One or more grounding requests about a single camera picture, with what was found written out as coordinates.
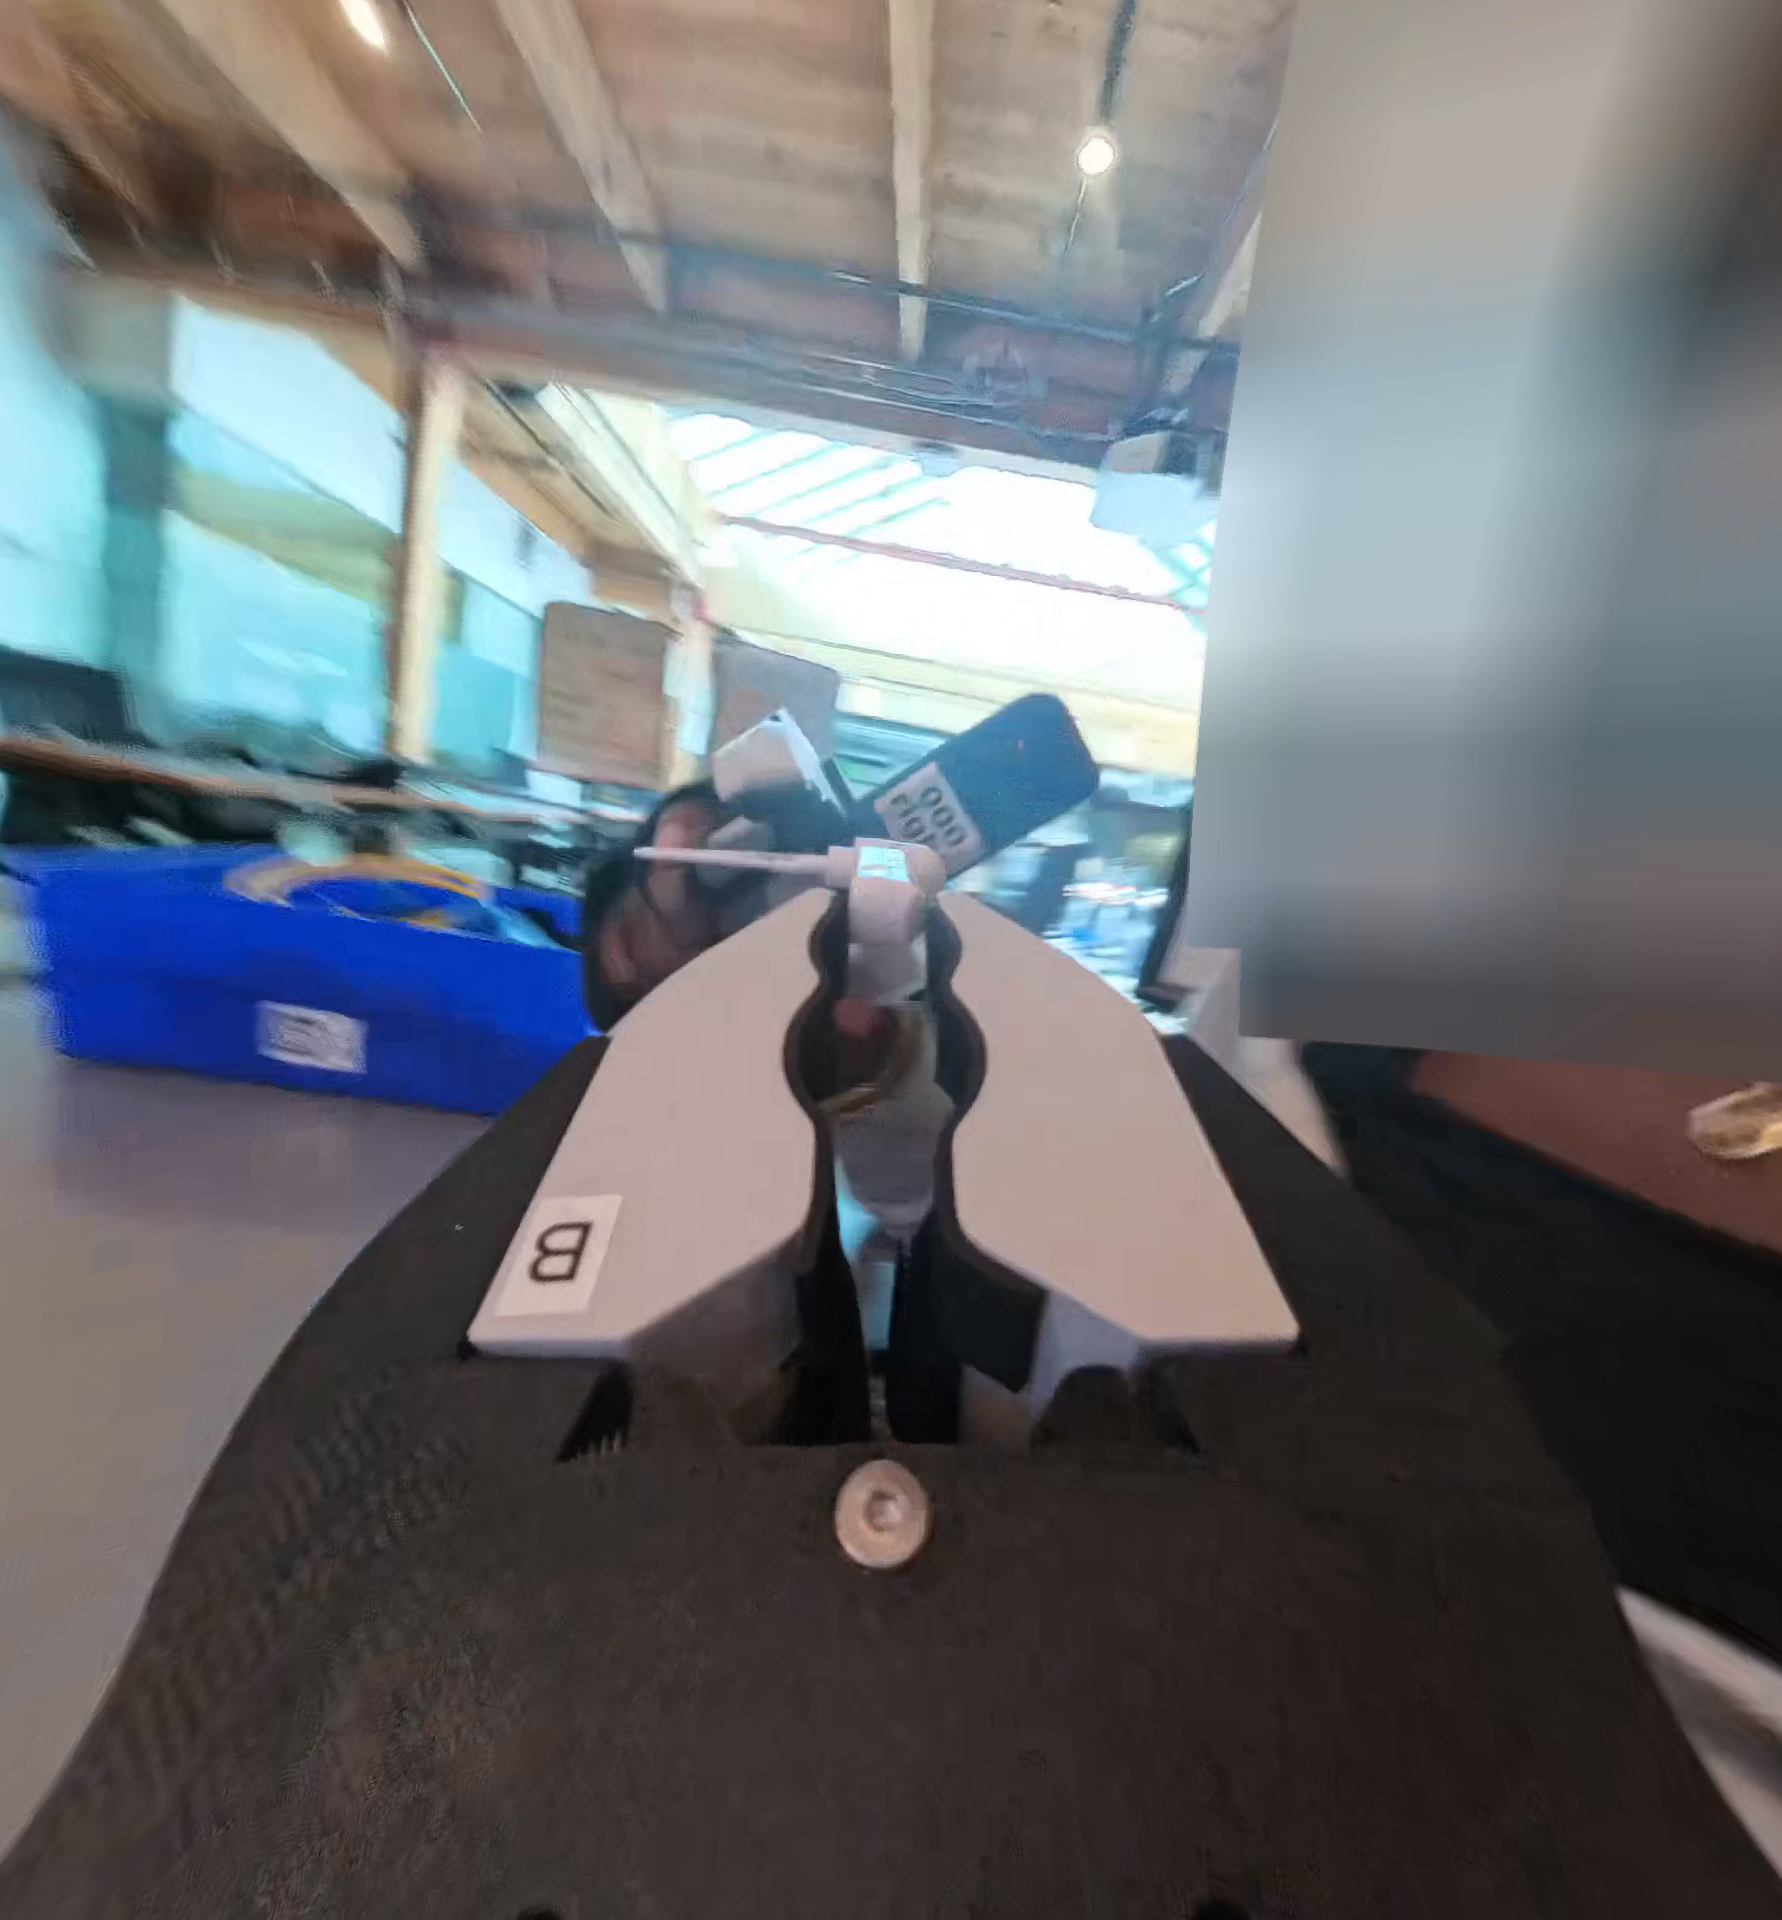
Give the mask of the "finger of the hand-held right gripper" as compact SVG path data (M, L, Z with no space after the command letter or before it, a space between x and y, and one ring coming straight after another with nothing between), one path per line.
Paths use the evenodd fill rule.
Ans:
M727 826L847 826L847 792L789 711L766 711L714 750L714 797Z

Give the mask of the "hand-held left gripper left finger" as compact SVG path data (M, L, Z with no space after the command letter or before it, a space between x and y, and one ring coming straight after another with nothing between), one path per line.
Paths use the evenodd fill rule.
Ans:
M871 1434L835 1141L801 1072L841 959L841 891L796 891L620 1016L493 1265L474 1355L688 1381L737 1425L809 1445Z

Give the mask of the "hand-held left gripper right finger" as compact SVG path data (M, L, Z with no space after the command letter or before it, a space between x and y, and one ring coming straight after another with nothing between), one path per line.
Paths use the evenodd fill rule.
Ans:
M950 1119L892 1281L892 1434L966 1434L966 1391L1009 1434L1071 1374L1293 1355L1293 1306L1143 1009L972 897L940 897L924 968Z

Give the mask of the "white plug with wires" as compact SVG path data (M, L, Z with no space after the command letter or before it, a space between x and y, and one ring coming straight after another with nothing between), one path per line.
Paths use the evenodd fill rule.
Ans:
M707 875L718 887L739 880L825 887L847 905L841 998L903 1003L923 994L924 922L943 891L943 865L923 841L861 837L826 850L640 844L632 861Z

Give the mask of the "blue storage bin white label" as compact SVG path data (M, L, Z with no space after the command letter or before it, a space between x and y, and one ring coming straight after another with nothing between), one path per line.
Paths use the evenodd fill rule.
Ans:
M438 861L11 850L56 1056L454 1115L590 1037L580 900Z

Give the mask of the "person's right forearm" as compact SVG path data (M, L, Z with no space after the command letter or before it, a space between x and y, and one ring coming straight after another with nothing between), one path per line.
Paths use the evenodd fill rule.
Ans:
M835 1161L853 1204L890 1232L916 1232L937 1197L937 1153L953 1119L940 1086L835 1115Z

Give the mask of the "grey desk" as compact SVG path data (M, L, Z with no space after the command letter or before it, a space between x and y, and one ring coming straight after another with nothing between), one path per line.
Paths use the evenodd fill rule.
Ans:
M0 1854L247 1394L481 1115L62 1061L0 990Z

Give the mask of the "wooden office desk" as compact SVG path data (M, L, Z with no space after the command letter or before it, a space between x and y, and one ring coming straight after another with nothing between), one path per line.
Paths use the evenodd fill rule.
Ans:
M85 738L0 736L0 774L47 773L64 782L132 782L178 795L215 795L240 802L279 802L287 815L406 815L493 826L637 826L640 808L554 802L537 795L461 795L424 783L315 782L295 773L258 773L226 755L124 754Z

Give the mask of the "glass skylight roof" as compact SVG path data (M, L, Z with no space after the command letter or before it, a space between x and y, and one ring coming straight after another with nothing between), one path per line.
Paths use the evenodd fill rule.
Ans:
M1095 488L943 452L668 407L732 626L1197 704L1208 530L1099 530Z

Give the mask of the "black framed marker sign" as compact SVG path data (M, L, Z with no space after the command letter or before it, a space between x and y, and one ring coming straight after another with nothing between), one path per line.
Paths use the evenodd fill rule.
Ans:
M1189 1037L1213 1061L1228 1061L1244 1043L1244 959L1238 946L1189 945L1185 905L1189 826L1170 875L1170 897L1137 975L1137 998L1158 1026Z

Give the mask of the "white ceiling projector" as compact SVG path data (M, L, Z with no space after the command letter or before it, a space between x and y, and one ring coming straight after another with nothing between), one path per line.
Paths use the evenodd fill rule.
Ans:
M1103 535L1179 546L1220 511L1228 431L1153 425L1103 452L1087 525Z

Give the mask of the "person's black shirt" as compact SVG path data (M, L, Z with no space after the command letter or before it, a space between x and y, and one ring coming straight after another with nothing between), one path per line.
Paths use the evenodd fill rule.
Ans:
M1306 1043L1340 1161L1501 1337L1622 1589L1782 1666L1782 1086Z

